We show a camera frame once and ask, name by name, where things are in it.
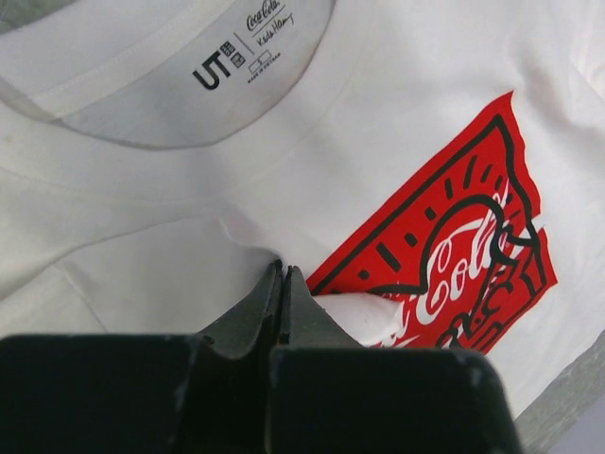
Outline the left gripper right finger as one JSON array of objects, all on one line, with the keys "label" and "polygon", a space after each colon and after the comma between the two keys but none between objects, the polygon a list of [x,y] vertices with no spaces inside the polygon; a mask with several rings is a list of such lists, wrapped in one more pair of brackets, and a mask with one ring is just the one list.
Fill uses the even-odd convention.
[{"label": "left gripper right finger", "polygon": [[272,453],[518,453],[500,378],[461,348],[365,348],[287,272],[268,364]]}]

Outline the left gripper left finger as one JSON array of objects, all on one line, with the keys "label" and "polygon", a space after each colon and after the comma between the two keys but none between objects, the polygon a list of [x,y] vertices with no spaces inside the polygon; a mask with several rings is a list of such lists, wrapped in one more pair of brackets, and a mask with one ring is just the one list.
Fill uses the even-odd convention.
[{"label": "left gripper left finger", "polygon": [[195,334],[1,342],[5,453],[260,453],[282,264]]}]

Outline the white Coca-Cola t-shirt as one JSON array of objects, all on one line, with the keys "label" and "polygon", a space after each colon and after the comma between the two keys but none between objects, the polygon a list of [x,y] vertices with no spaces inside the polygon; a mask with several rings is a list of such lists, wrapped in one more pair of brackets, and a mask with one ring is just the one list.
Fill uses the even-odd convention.
[{"label": "white Coca-Cola t-shirt", "polygon": [[1,333],[193,333],[298,266],[525,410],[604,329],[600,1],[77,1],[1,36]]}]

